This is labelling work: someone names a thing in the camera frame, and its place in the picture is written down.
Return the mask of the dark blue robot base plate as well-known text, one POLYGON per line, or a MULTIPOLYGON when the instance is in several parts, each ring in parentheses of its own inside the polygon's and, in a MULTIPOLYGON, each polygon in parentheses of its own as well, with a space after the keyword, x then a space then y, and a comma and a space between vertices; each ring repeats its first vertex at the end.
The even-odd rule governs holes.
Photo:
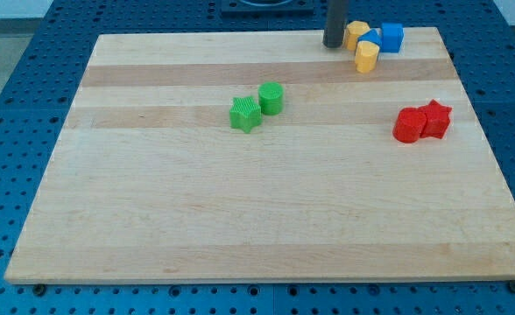
POLYGON ((244 14, 312 13, 314 0, 221 0, 220 12, 224 17, 244 14))

